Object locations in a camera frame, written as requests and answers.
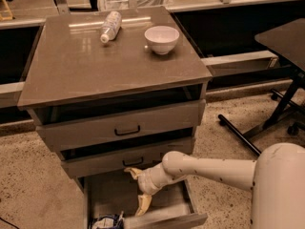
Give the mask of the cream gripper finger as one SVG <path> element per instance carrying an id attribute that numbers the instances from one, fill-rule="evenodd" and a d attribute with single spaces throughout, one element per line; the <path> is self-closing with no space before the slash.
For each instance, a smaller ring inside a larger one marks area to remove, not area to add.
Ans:
<path id="1" fill-rule="evenodd" d="M 152 202 L 152 198 L 153 197 L 151 195 L 147 194 L 138 196 L 138 208 L 135 212 L 137 217 L 143 216 L 148 211 Z"/>
<path id="2" fill-rule="evenodd" d="M 124 169 L 125 173 L 130 173 L 134 180 L 138 180 L 139 176 L 141 175 L 142 171 L 138 168 L 128 167 Z"/>

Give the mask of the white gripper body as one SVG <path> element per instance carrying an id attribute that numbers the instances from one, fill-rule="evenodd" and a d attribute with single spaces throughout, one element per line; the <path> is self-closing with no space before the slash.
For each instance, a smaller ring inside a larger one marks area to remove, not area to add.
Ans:
<path id="1" fill-rule="evenodd" d="M 167 173 L 161 163 L 143 170 L 138 176 L 139 189 L 146 195 L 155 195 L 163 187 L 184 180 L 185 176 L 174 176 Z"/>

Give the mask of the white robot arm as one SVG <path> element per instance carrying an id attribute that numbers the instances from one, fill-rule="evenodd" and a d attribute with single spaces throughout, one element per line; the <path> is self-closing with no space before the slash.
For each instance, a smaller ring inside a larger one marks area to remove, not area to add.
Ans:
<path id="1" fill-rule="evenodd" d="M 252 193 L 251 229 L 305 229 L 305 148 L 277 143 L 256 160 L 216 159 L 171 151 L 157 165 L 125 171 L 138 182 L 138 216 L 153 195 L 190 175 L 204 177 Z"/>

